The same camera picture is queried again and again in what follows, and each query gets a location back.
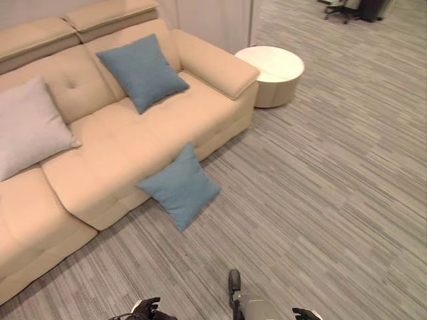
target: gray striped carpet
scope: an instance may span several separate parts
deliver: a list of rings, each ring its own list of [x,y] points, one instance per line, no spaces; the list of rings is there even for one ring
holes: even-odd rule
[[[264,0],[259,45],[306,63],[296,99],[256,110],[203,166],[222,192],[180,234],[154,201],[0,307],[0,318],[107,319],[161,296],[180,320],[231,319],[226,276],[325,320],[427,319],[426,2],[383,22]]]

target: sofa armrest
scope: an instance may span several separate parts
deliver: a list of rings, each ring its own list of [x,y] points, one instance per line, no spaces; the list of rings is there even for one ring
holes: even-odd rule
[[[173,30],[172,35],[183,68],[232,100],[237,99],[260,73],[232,54],[182,30]]]

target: sofa headrest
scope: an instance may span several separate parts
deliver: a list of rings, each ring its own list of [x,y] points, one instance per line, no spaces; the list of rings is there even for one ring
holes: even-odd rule
[[[154,0],[103,0],[64,16],[83,43],[158,18]]]
[[[50,17],[0,31],[0,74],[79,44],[75,30]]]

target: round side table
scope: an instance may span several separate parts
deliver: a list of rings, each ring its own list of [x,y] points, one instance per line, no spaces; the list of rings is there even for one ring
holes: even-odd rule
[[[281,48],[255,46],[242,49],[235,56],[260,70],[256,107],[278,107],[294,98],[304,72],[304,62],[297,55]]]

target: white pillow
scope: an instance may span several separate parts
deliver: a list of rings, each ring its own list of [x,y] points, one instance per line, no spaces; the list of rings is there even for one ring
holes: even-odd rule
[[[40,76],[0,93],[0,181],[80,145],[64,124]]]

